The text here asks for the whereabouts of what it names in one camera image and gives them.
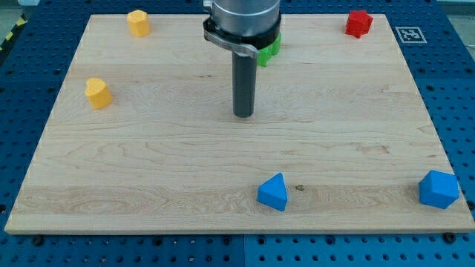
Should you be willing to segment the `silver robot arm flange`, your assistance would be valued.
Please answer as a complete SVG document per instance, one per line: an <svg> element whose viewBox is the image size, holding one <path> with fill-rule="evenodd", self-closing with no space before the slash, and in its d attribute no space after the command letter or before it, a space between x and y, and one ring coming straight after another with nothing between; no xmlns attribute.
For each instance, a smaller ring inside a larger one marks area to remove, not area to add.
<svg viewBox="0 0 475 267"><path fill-rule="evenodd" d="M279 0L203 0L203 10L205 40L239 56L256 59L280 33Z"/></svg>

